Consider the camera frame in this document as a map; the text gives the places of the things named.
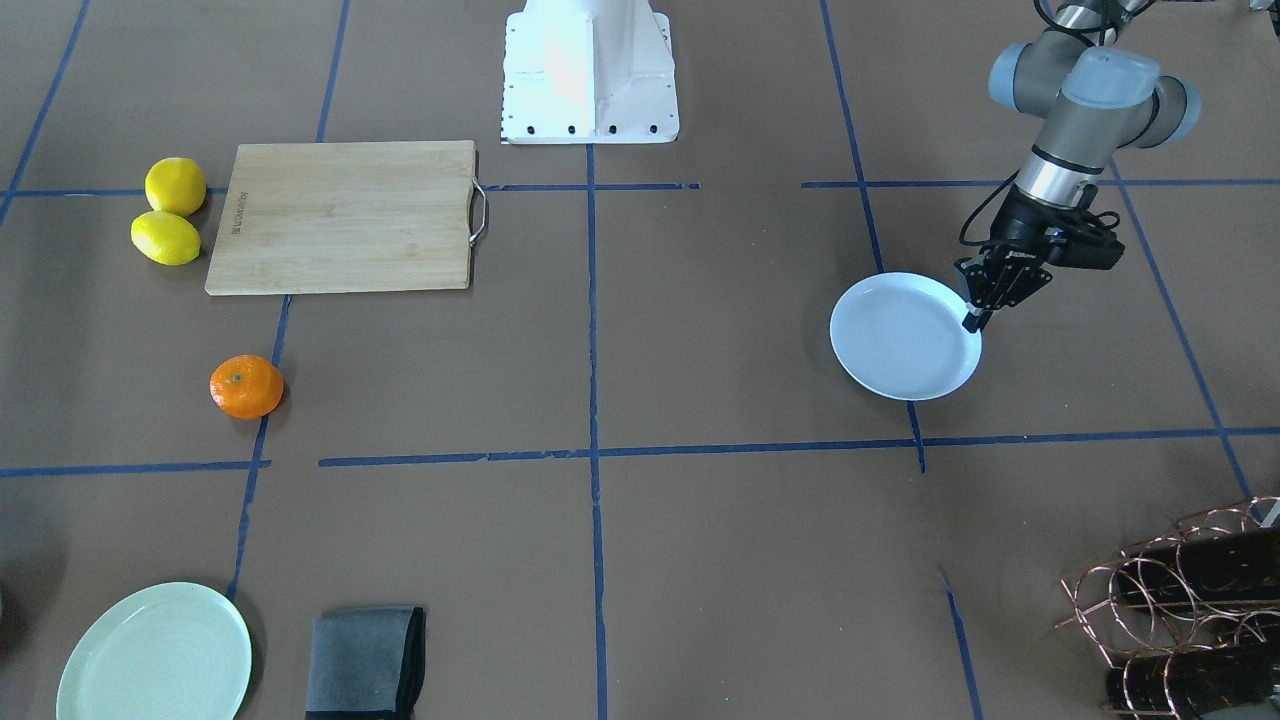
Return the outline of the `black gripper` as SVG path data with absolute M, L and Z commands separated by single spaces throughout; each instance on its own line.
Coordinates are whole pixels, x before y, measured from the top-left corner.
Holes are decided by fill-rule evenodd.
M 1002 202 L 996 210 L 986 240 L 970 240 L 968 232 L 973 222 L 998 195 Z M 972 255 L 955 261 L 965 290 L 968 313 L 963 329 L 980 333 L 993 316 L 993 311 L 1028 300 L 1044 288 L 1052 274 L 1044 269 L 1055 250 L 1055 233 L 1076 219 L 1079 209 L 1059 206 L 1033 197 L 1018 187 L 993 191 L 961 225 L 957 242 L 972 250 Z

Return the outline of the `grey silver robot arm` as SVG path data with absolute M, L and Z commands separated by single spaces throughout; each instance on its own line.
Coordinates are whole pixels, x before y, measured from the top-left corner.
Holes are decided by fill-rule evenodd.
M 1034 9 L 1044 28 L 1006 47 L 988 77 L 998 104 L 1041 119 L 1021 168 L 992 192 L 998 201 L 986 240 L 959 243 L 973 255 L 955 266 L 966 288 L 964 328 L 978 333 L 1000 310 L 1046 287 L 1053 268 L 1108 270 L 1124 255 L 1117 215 L 1091 205 L 1121 149 L 1155 149 L 1185 137 L 1201 96 L 1146 56 L 1115 44 L 1149 9 L 1147 1 L 1064 1 Z

